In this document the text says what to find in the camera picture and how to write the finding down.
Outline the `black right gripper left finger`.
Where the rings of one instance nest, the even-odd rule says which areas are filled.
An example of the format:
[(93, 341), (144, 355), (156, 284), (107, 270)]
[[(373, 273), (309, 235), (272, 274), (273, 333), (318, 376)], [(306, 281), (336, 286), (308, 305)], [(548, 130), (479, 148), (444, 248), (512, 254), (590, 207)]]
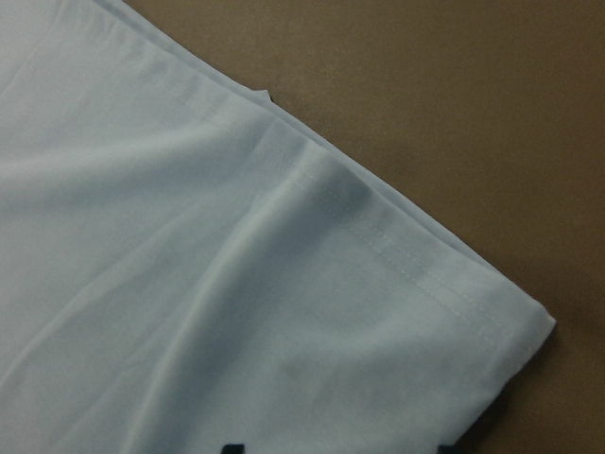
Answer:
[(245, 454), (245, 445), (226, 444), (221, 448), (220, 454)]

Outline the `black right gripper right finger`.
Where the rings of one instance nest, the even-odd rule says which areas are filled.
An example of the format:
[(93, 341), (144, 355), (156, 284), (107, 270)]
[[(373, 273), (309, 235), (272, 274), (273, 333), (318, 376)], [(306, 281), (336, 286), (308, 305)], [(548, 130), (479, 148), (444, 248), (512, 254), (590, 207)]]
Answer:
[(461, 454), (461, 449), (457, 445), (439, 445), (437, 454)]

